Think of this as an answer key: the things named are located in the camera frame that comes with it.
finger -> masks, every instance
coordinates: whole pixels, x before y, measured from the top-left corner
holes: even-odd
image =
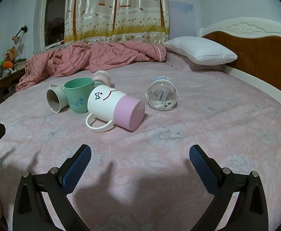
[[[0,218],[2,218],[2,215],[3,215],[3,209],[2,209],[2,204],[0,202]]]

floral bed sheet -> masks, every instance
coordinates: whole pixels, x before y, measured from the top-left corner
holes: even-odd
[[[46,101],[51,83],[90,77],[90,71],[52,77],[8,98],[0,105],[0,123],[6,127],[0,141],[0,198],[10,230],[22,173],[59,167],[83,143],[91,147],[92,159],[68,198],[92,231],[190,231],[213,199],[189,161],[193,144],[235,173],[258,171],[270,230],[281,223],[278,102],[219,71],[182,72],[165,63],[146,62],[111,69],[109,74],[117,89],[144,101],[151,81],[168,76],[178,89],[178,105],[168,112],[147,106],[134,132],[115,127],[94,133],[86,127],[87,114],[69,108],[56,114]],[[219,227],[226,224],[236,197]],[[45,201],[54,222],[63,228],[47,195]]]

white window frame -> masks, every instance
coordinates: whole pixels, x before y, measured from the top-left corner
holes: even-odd
[[[41,51],[45,51],[48,50],[52,47],[61,45],[62,41],[59,42],[55,42],[53,44],[50,44],[48,46],[45,46],[45,12],[46,12],[46,2],[48,0],[42,0],[42,8],[41,8],[41,16],[40,16],[40,43],[41,43]],[[65,4],[65,18],[66,18],[66,11],[68,8],[68,0],[66,0],[66,4]]]

curtain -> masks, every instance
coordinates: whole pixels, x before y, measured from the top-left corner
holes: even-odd
[[[68,0],[65,43],[139,40],[160,45],[168,36],[168,0]]]

metal screw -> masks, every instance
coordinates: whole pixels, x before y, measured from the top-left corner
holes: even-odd
[[[227,174],[227,175],[231,173],[231,170],[227,167],[223,168],[222,171],[224,174]]]
[[[30,173],[29,173],[28,171],[25,171],[25,172],[23,173],[23,177],[26,178],[29,174],[30,174]]]
[[[252,175],[253,175],[254,177],[259,176],[259,174],[258,174],[256,171],[252,171]]]
[[[58,168],[56,168],[56,167],[52,167],[51,169],[50,169],[50,173],[51,174],[56,174],[58,172]]]

